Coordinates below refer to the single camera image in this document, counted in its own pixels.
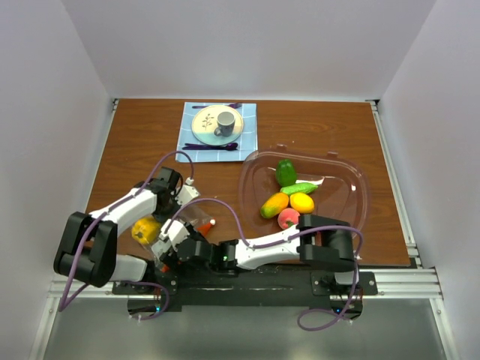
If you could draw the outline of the clear zip top bag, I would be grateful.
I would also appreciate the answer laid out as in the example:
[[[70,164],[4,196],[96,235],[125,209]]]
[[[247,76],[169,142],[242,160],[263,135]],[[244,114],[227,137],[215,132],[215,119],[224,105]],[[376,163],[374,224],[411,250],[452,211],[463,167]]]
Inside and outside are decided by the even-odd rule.
[[[197,230],[202,236],[206,236],[212,227],[216,224],[216,220],[205,211],[203,211],[198,205],[192,205],[188,209],[184,210],[179,215],[179,220],[188,222]],[[155,266],[160,269],[161,272],[168,272],[170,270],[168,265],[165,265],[160,260],[160,255],[156,250],[153,249],[153,246],[159,241],[159,234],[156,239],[156,242],[143,245],[143,247],[151,254],[154,259]]]

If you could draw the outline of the fake yellow pepper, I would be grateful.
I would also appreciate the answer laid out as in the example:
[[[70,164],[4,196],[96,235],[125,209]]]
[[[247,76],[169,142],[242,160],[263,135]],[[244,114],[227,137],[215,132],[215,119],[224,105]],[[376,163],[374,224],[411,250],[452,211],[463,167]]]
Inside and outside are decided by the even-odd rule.
[[[141,245],[150,245],[156,242],[161,231],[161,224],[152,216],[139,219],[132,227],[130,234],[132,238]]]

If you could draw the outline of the fake orange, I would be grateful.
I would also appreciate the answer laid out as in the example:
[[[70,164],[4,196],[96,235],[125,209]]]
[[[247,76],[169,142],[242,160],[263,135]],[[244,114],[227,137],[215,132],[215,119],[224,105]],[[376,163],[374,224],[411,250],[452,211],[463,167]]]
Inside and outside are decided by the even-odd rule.
[[[279,215],[288,207],[290,198],[283,192],[278,192],[270,196],[260,208],[260,215],[265,219],[271,219]]]

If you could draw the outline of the fake red peach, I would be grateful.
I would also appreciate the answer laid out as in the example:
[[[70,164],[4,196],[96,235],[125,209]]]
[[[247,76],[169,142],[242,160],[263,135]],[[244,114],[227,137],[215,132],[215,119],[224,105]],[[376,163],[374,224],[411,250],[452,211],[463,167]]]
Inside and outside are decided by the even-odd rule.
[[[285,208],[277,216],[278,226],[282,229],[288,229],[291,226],[295,226],[299,223],[300,213],[294,208]]]

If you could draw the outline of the fake yellow lemon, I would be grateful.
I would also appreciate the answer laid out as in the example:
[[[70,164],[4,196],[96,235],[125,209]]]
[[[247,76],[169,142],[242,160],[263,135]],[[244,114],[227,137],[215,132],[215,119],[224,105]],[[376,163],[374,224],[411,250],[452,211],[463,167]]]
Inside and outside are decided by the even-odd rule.
[[[294,193],[289,197],[290,206],[300,214],[310,214],[315,209],[314,200],[305,193]]]

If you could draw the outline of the fake green broccoli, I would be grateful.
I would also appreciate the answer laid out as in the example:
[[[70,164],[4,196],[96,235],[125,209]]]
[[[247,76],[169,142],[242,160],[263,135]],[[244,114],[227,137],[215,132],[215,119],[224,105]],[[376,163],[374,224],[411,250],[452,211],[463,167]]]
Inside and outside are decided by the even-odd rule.
[[[277,163],[275,178],[282,188],[296,183],[297,173],[290,159],[283,159]]]

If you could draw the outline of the fake green cucumber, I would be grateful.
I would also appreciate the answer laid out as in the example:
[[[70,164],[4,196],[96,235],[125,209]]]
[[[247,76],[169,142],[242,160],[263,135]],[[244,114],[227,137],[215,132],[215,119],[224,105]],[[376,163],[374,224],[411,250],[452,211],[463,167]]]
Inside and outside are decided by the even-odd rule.
[[[317,188],[318,186],[316,184],[313,184],[310,182],[300,182],[300,183],[295,183],[286,187],[282,187],[280,189],[280,192],[286,194],[287,196],[291,196],[297,193],[311,194]]]

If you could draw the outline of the clear pink plastic bowl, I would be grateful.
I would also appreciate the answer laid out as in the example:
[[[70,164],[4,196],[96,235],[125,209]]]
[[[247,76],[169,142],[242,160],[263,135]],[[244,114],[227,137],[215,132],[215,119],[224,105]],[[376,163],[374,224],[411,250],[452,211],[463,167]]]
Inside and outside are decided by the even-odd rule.
[[[315,203],[310,214],[333,218],[362,230],[368,218],[370,188],[366,175],[352,162],[334,152],[326,155],[302,154],[279,145],[247,156],[238,182],[238,201],[245,236],[267,236],[279,232],[277,217],[265,219],[260,208],[273,194],[281,192],[275,178],[278,162],[290,159],[297,173],[295,183],[318,186],[308,194]]]

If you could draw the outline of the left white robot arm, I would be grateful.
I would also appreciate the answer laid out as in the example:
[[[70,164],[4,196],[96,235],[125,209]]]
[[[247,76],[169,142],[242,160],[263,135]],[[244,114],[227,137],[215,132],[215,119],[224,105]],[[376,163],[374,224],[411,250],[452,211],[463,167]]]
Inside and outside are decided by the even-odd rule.
[[[67,219],[53,269],[84,284],[102,287],[110,281],[128,281],[139,294],[150,293],[155,276],[149,262],[136,256],[118,255],[118,237],[139,219],[152,217],[163,223],[179,209],[175,200],[179,172],[163,167],[157,178],[138,183],[117,202],[89,214],[74,212]]]

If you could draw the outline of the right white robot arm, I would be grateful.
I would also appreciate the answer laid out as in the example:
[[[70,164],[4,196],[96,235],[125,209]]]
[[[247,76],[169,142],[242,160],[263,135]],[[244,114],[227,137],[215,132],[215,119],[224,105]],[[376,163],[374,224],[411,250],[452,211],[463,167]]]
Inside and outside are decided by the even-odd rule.
[[[270,263],[298,260],[312,268],[337,273],[339,293],[352,294],[361,285],[356,272],[353,233],[347,223],[317,215],[302,215],[296,225],[257,238],[246,238],[235,219],[239,238],[211,244],[189,223],[169,219],[161,227],[153,254],[157,261],[176,272],[184,266],[219,276],[236,277]]]

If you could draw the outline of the blue checked cloth napkin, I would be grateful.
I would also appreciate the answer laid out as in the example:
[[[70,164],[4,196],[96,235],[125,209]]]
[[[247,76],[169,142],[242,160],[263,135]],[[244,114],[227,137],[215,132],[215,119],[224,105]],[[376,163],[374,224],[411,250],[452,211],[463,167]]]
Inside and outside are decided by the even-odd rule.
[[[186,102],[177,150],[178,162],[244,161],[258,150],[255,103]]]

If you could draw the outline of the purple plastic spoon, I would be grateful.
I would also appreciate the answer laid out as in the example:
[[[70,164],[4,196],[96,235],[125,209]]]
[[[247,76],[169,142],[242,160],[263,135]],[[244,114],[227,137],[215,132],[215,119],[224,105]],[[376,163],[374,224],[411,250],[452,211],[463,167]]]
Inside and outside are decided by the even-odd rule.
[[[225,145],[208,145],[208,144],[193,144],[185,143],[181,148],[182,150],[225,150],[225,151],[235,151],[238,149],[239,144],[237,142],[227,143]]]

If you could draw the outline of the cream plate with plant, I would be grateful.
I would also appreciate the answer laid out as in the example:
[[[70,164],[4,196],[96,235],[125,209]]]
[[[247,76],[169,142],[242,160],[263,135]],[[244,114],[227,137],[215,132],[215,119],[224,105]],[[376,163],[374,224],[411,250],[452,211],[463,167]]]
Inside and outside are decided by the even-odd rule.
[[[222,112],[230,112],[235,116],[235,127],[232,135],[228,137],[214,135],[218,114]],[[242,134],[244,126],[244,119],[236,109],[223,106],[201,109],[191,122],[191,130],[195,138],[208,145],[225,145],[235,142]]]

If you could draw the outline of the grey mug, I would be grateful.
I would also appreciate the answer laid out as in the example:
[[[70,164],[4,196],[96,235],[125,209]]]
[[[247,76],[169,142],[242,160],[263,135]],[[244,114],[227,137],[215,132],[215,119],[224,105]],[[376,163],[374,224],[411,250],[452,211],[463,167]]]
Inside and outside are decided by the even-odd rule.
[[[217,116],[217,127],[214,135],[217,137],[229,137],[233,133],[236,119],[231,112],[221,112]]]

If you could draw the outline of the purple plastic fork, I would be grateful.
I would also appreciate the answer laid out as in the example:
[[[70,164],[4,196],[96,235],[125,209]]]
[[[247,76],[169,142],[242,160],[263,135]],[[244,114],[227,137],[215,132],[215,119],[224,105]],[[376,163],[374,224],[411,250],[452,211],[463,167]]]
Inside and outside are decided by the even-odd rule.
[[[205,109],[208,107],[229,107],[232,109],[239,109],[242,107],[242,103],[213,103],[210,105],[193,105],[192,109],[199,110],[199,109]]]

